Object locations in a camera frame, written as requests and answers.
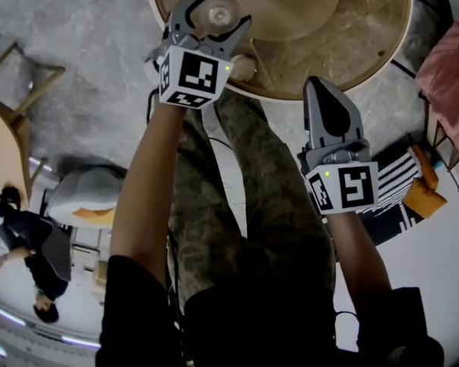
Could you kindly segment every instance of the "camouflage pants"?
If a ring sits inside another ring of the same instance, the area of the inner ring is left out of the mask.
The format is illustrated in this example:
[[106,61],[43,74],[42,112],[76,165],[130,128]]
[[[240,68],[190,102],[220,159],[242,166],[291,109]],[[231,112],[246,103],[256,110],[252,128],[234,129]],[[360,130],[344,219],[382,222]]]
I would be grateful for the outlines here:
[[197,292],[237,281],[271,279],[333,290],[334,249],[287,145],[257,101],[226,91],[215,109],[242,171],[248,238],[226,200],[202,114],[190,110],[170,218],[181,306]]

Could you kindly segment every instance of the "pink cloth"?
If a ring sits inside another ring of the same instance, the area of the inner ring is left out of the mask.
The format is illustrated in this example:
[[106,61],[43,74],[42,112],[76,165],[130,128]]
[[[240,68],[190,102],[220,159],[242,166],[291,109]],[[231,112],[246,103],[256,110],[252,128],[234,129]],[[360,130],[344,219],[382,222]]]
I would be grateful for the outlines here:
[[459,21],[432,49],[416,82],[459,150]]

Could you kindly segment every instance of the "person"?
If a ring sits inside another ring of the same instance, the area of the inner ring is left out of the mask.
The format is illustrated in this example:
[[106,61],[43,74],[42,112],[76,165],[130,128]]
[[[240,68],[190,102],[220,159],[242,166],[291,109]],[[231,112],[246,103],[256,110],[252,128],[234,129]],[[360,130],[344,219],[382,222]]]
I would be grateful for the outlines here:
[[[116,209],[96,364],[443,365],[418,288],[392,289],[355,213],[327,217],[360,322],[359,352],[337,348],[334,244],[291,152],[257,101],[226,91],[214,107],[243,174],[248,237],[200,111],[156,107]],[[183,347],[168,312],[168,232]]]
[[68,281],[58,277],[41,251],[52,227],[38,214],[14,209],[0,200],[0,236],[9,249],[8,253],[0,255],[0,268],[7,262],[24,259],[36,288],[34,312],[45,323],[59,320],[54,302],[68,287]]

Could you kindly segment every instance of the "black hair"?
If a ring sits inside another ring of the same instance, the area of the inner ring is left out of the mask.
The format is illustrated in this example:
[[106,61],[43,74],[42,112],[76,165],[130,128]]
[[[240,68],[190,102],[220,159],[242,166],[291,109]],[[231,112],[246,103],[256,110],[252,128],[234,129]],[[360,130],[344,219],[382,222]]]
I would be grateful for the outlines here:
[[35,305],[33,307],[37,317],[45,323],[56,323],[60,319],[60,314],[54,303],[52,303],[46,311],[39,310]]

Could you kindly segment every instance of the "gray floor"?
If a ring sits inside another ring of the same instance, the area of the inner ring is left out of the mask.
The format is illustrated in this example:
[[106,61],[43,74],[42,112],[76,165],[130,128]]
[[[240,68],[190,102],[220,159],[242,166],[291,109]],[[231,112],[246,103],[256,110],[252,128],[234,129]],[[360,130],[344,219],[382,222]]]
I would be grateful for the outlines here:
[[[435,14],[415,1],[412,27],[396,59],[416,71],[435,44],[436,23]],[[49,158],[59,174],[85,163],[128,167],[151,91],[142,61],[160,37],[148,0],[0,0],[0,52],[17,41],[36,61],[67,68],[31,110],[33,156]],[[14,107],[44,74],[15,54],[0,69],[0,100]],[[417,94],[415,82],[392,65],[348,93],[360,108],[374,152],[423,129]],[[297,153],[305,141],[302,107],[264,108],[271,126]],[[210,110],[205,117],[208,131],[221,136]],[[238,180],[232,155],[223,146],[215,150],[223,174]]]

